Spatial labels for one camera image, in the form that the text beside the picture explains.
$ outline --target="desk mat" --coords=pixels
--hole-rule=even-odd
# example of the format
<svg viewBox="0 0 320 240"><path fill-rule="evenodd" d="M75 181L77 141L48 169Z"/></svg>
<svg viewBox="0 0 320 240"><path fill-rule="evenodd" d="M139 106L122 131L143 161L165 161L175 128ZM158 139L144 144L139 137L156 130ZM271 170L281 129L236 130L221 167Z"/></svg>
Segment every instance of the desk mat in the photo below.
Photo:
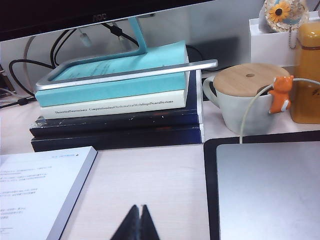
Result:
<svg viewBox="0 0 320 240"><path fill-rule="evenodd" d="M245 136L243 143L287 143L320 141L320 130L269 135ZM238 144L239 137L209 139L203 145L206 195L208 204L210 240L219 240L219 202L217 182L217 146Z"/></svg>

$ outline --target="book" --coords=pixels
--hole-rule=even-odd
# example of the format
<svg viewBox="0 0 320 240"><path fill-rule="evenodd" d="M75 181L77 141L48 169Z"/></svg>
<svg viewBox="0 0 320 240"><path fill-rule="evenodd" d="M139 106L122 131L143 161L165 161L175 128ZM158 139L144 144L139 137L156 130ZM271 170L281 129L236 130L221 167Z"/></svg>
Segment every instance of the book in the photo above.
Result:
<svg viewBox="0 0 320 240"><path fill-rule="evenodd" d="M202 93L200 75L190 72L185 107L100 116L44 119L39 117L30 127L34 137L105 132L136 128L202 124Z"/></svg>
<svg viewBox="0 0 320 240"><path fill-rule="evenodd" d="M199 144L203 142L203 123L39 136L31 140L35 152L84 146L93 146L96 150L106 150Z"/></svg>
<svg viewBox="0 0 320 240"><path fill-rule="evenodd" d="M144 95L40 107L45 119L79 118L184 108L188 88Z"/></svg>
<svg viewBox="0 0 320 240"><path fill-rule="evenodd" d="M97 151L91 147L1 156L1 240L57 240Z"/></svg>
<svg viewBox="0 0 320 240"><path fill-rule="evenodd" d="M69 79L76 81L91 77L103 79L106 74L164 67L188 62L185 42L180 41L164 46L148 48L147 53L142 55L82 63L70 66L62 72L54 69L50 73L50 78L52 78L51 81L65 81ZM39 90L36 92L35 97L41 107L47 107L184 90L186 87L186 74L184 72L178 72L120 81Z"/></svg>

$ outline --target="desk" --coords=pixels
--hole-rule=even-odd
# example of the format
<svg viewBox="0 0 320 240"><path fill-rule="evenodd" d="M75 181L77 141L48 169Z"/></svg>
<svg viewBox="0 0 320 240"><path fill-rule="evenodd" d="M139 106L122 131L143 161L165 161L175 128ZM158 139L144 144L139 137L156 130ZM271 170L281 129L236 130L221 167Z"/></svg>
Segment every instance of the desk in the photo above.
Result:
<svg viewBox="0 0 320 240"><path fill-rule="evenodd" d="M220 110L203 103L205 139L234 137ZM1 154L33 152L39 104L1 109ZM278 114L270 133L320 130ZM209 240L203 145L99 151L62 240L109 239L133 204L147 204L162 240Z"/></svg>

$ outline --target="mug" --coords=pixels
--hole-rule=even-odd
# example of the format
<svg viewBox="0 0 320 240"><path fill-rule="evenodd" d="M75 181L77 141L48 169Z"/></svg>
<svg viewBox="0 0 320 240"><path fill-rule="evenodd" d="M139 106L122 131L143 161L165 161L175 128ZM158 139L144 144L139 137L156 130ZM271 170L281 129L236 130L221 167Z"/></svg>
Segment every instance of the mug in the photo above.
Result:
<svg viewBox="0 0 320 240"><path fill-rule="evenodd" d="M214 76L204 80L202 84L204 94L214 105L220 108L227 128L236 134L240 134L242 118L254 97L232 96L218 90L215 90L216 95L214 95L210 89L210 82L214 82ZM274 114L269 113L271 104L272 95L270 94L259 96L256 99L247 115L243 130L244 135L260 135L269 132L274 119Z"/></svg>

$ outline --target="teal book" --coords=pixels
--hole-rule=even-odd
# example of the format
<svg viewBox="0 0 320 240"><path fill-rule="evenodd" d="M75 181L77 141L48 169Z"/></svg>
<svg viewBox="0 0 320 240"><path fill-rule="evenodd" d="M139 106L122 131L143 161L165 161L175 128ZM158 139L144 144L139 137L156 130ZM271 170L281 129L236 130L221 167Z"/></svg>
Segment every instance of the teal book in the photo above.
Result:
<svg viewBox="0 0 320 240"><path fill-rule="evenodd" d="M106 74L163 67L188 62L184 41L148 48L147 53L116 59L100 60L73 65L58 73L52 81L79 79ZM167 91L184 90L187 83L184 72L127 80L68 86L39 90L35 97L41 107L87 101L121 98Z"/></svg>

